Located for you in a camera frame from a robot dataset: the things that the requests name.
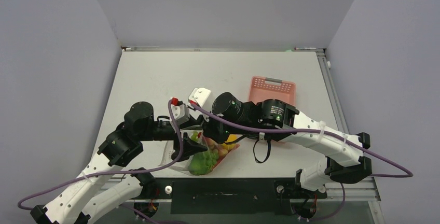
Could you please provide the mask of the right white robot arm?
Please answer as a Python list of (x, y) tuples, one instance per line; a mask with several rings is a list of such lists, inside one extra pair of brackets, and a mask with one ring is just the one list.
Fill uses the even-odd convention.
[(372, 161), (364, 156), (370, 148), (368, 134), (337, 131), (286, 102), (241, 102), (225, 92), (214, 100), (198, 96), (191, 104), (204, 115), (204, 135), (217, 143), (226, 143), (235, 134), (256, 142), (266, 141), (268, 149), (272, 142), (285, 142), (322, 154), (324, 160), (296, 172), (293, 190), (300, 197), (332, 181), (356, 184), (372, 174)]

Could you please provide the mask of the clear zip top bag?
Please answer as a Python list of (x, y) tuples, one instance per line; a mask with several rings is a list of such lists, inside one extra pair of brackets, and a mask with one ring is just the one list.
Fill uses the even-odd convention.
[(225, 143), (207, 138), (201, 131), (187, 131), (182, 134), (183, 154), (169, 169), (191, 176), (211, 173), (231, 152), (240, 147), (244, 136), (229, 135)]

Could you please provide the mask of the pink plastic basket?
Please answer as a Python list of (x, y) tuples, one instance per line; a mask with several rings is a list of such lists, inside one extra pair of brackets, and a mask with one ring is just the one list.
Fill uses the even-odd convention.
[(276, 99), (296, 105), (296, 84), (291, 81), (262, 76), (251, 79), (248, 101), (258, 103), (264, 100)]

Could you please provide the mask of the green grape bunch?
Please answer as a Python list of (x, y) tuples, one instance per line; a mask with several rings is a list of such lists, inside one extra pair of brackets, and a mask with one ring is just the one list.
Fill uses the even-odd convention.
[[(191, 137), (193, 141), (203, 144), (208, 148), (205, 137), (201, 132), (193, 132)], [(188, 165), (188, 171), (191, 175), (201, 176), (213, 171), (219, 160), (218, 154), (212, 152), (209, 148), (205, 152), (200, 152), (192, 156)]]

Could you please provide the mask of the red cherry tomato bunch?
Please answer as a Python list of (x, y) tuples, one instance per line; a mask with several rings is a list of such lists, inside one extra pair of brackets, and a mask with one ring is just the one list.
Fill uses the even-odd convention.
[(218, 154), (220, 158), (224, 158), (230, 151), (235, 148), (235, 144), (218, 144), (211, 138), (205, 138), (205, 142), (208, 145), (208, 148)]

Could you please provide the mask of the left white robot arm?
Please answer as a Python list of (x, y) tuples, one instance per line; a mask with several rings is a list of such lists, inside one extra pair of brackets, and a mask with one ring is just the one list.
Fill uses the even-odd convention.
[[(109, 212), (124, 201), (149, 198), (155, 184), (152, 172), (167, 169), (182, 161), (187, 149), (184, 147), (184, 129), (199, 127), (207, 120), (200, 115), (193, 118), (190, 105), (172, 98), (168, 102), (169, 121), (154, 118), (154, 108), (148, 102), (137, 102), (124, 115), (124, 121), (110, 133), (98, 147), (87, 166), (72, 180), (40, 192), (40, 195), (56, 189), (64, 190), (52, 201), (36, 205), (31, 216), (36, 223), (91, 223), (93, 219)], [(168, 163), (152, 169), (128, 170), (143, 149), (144, 141), (177, 141), (177, 156)]]

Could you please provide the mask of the yellow lemon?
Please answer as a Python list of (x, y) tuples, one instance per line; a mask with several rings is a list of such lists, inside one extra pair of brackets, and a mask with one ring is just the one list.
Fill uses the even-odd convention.
[(228, 139), (224, 142), (225, 145), (234, 145), (237, 142), (238, 136), (231, 134)]

